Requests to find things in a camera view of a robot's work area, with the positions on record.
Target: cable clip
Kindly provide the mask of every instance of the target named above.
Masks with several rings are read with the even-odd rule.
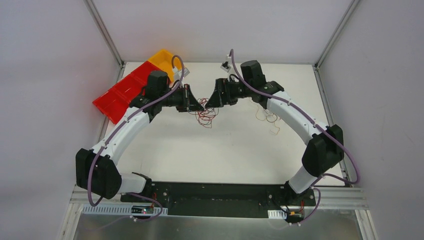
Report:
[[[104,148],[104,149],[106,149],[106,140],[103,138],[103,141],[102,141],[102,143],[101,143],[101,146]]]
[[[123,116],[123,121],[124,122],[126,122],[126,123],[129,123],[130,121],[128,120],[128,116],[125,114],[124,116]]]
[[[181,79],[181,75],[183,74],[183,70],[178,70],[177,67],[173,67],[172,68],[172,72],[173,72],[173,79],[174,81],[177,81],[179,79]],[[183,78],[187,77],[187,75],[189,75],[190,71],[187,67],[184,67],[184,76],[182,76]]]
[[[221,69],[230,74],[230,70],[232,69],[231,57],[229,55],[226,56],[225,61],[221,64]]]

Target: robotic arm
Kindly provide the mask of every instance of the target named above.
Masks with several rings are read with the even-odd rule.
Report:
[[[288,100],[288,103],[275,98],[266,97],[249,89],[243,82],[235,81],[230,57],[221,66],[228,72],[228,78],[215,80],[215,89],[209,98],[206,108],[219,108],[234,105],[238,99],[252,98],[255,103],[271,111],[285,121],[303,140],[306,150],[302,157],[302,167],[284,184],[284,198],[291,202],[299,198],[317,179],[330,168],[334,167],[344,157],[344,152],[324,133],[319,131],[304,115],[291,104],[295,104],[284,88],[275,81],[267,82],[262,73],[261,65],[256,60],[241,64],[244,80],[256,90]],[[315,124],[326,126],[323,122]],[[342,129],[333,125],[326,127],[326,132],[343,144]]]
[[[180,85],[164,100],[149,106],[142,111],[140,108],[154,100],[163,97],[171,91],[166,72],[153,71],[147,78],[147,85],[129,104],[122,119],[99,143],[90,150],[81,148],[76,154],[76,184],[88,189],[90,167],[99,154],[92,178],[91,191],[106,199],[116,194],[142,192],[150,179],[140,173],[121,173],[116,166],[124,150],[134,137],[159,114],[162,107],[175,107],[179,112],[201,111],[204,108],[193,96],[190,85]]]

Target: black mounting plate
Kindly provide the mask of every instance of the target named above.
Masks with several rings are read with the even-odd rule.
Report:
[[[150,182],[140,195],[156,200],[168,215],[268,218],[268,210],[279,210],[280,206],[315,206],[315,195],[308,189],[293,202],[284,202],[285,189],[282,184],[221,184],[188,182]],[[121,202],[145,203],[146,201],[128,194]]]

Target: black base bracket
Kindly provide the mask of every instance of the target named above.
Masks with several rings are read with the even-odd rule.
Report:
[[[168,208],[168,215],[268,218],[268,210],[280,210],[280,206],[315,206],[315,195],[308,189],[298,198],[288,202],[282,184],[217,184],[185,182],[146,183],[140,195],[152,198]],[[132,195],[122,195],[122,202],[144,203]]]
[[[93,150],[81,148],[75,156],[76,185],[87,189],[89,171],[96,154]],[[106,156],[99,156],[91,178],[91,191],[105,199],[113,198],[121,187],[122,178],[114,162]]]

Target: connector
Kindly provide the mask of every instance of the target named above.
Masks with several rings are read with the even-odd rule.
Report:
[[[230,63],[228,61],[225,61],[221,64],[221,69],[226,71],[227,73],[230,71]]]
[[[173,72],[173,79],[174,81],[177,81],[181,78],[181,74],[183,74],[183,70],[178,70],[178,68],[173,67],[172,68],[172,72]],[[187,77],[187,75],[189,75],[190,71],[187,67],[184,67],[184,76],[183,78]]]

